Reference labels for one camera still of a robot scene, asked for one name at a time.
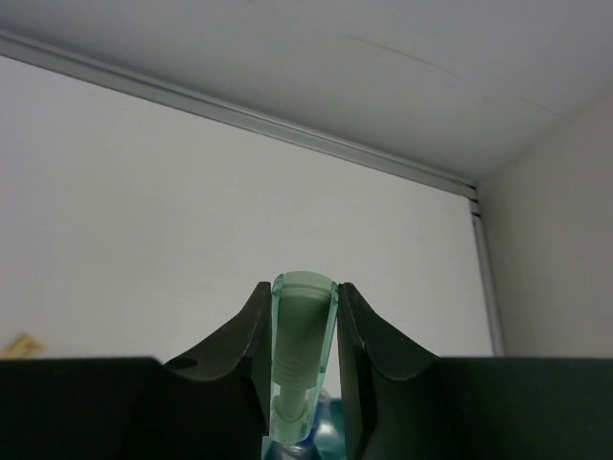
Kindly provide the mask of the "green highlighter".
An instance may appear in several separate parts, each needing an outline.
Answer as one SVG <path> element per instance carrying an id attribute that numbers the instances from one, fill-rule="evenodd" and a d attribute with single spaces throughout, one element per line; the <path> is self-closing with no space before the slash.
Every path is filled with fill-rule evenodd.
<path id="1" fill-rule="evenodd" d="M 269 435 L 303 442 L 313 427 L 336 325 L 338 285 L 316 272 L 293 271 L 272 287 Z"/>

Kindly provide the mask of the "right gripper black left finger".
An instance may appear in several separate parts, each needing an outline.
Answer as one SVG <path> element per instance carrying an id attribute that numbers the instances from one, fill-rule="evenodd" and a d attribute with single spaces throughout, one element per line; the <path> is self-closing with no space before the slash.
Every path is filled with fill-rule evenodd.
<path id="1" fill-rule="evenodd" d="M 257 459 L 269 431 L 271 286 L 168 362 L 1 364 L 5 459 Z"/>

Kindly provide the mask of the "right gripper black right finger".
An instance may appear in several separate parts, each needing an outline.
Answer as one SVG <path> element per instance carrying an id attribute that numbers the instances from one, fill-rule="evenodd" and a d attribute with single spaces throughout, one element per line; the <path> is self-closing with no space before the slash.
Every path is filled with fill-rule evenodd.
<path id="1" fill-rule="evenodd" d="M 351 459 L 608 459 L 604 358 L 439 357 L 338 289 L 337 337 Z"/>

